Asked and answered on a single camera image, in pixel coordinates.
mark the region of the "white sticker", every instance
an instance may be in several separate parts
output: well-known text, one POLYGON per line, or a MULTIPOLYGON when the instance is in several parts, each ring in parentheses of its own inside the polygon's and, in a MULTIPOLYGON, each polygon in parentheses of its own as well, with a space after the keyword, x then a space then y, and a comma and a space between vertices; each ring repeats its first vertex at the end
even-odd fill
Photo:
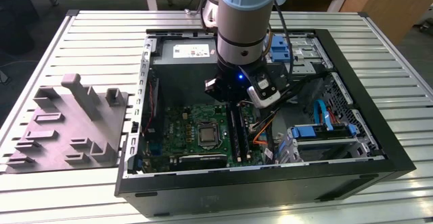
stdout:
POLYGON ((209 57, 208 44, 178 44, 173 46, 173 58, 209 57))
POLYGON ((273 154, 272 154, 272 152, 265 148, 265 150, 264 150, 264 155, 269 158, 269 159, 272 159, 272 156, 273 156, 273 154))

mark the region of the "orange wire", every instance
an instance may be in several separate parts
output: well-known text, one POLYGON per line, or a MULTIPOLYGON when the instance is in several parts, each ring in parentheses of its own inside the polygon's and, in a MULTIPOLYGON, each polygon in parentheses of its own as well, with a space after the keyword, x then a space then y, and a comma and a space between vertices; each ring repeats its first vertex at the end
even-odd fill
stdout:
POLYGON ((267 128, 267 126, 271 124, 273 118, 275 118, 275 115, 273 115, 272 119, 267 122, 267 124, 264 125, 264 127, 261 128, 261 130, 259 131, 259 133, 256 134, 256 136, 255 136, 255 138, 253 138, 253 140, 252 140, 252 144, 267 144, 264 141, 256 141, 256 139, 257 139, 260 133, 261 133, 261 132, 264 131, 264 129, 267 128))
POLYGON ((255 141, 253 144, 267 144, 264 141, 255 141))

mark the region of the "floor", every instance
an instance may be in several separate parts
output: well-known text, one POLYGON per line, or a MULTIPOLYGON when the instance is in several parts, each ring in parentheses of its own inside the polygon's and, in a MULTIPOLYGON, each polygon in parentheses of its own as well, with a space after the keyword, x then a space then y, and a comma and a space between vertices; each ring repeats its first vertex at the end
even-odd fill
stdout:
MULTIPOLYGON (((196 9, 197 6, 197 0, 172 0, 172 5, 168 5, 166 0, 156 1, 160 10, 196 9)), ((0 85, 0 126, 6 119, 66 11, 70 9, 146 10, 144 0, 58 0, 60 5, 56 7, 50 6, 48 0, 31 0, 31 2, 40 16, 40 20, 27 26, 35 41, 34 48, 19 56, 10 56, 0 50, 0 66, 10 61, 26 61, 1 67, 1 71, 11 78, 11 81, 6 86, 0 85)), ((433 36, 419 33, 418 29, 412 28, 396 48, 428 85, 433 86, 433 65, 430 65, 433 36)))

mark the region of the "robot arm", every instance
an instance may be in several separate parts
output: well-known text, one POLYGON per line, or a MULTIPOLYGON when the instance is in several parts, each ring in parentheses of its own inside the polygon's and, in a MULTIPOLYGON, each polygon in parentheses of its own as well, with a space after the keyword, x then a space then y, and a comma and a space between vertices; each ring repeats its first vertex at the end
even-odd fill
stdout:
POLYGON ((257 108, 280 97, 265 70, 261 52, 273 0, 219 0, 217 2, 217 63, 229 88, 245 84, 245 91, 257 108))

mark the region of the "table leg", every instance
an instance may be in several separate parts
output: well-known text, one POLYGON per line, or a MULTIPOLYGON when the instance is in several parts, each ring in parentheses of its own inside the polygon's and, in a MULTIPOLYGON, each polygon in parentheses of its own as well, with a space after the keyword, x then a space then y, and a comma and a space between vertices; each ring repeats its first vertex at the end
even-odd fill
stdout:
POLYGON ((9 83, 9 77, 0 70, 0 84, 5 86, 7 83, 9 83))
POLYGON ((327 8, 327 12, 339 12, 340 6, 343 5, 344 0, 332 0, 327 8))
POLYGON ((148 10, 157 10, 156 0, 146 0, 148 10))
POLYGON ((57 6, 58 5, 57 0, 49 0, 49 3, 50 3, 52 6, 57 6))

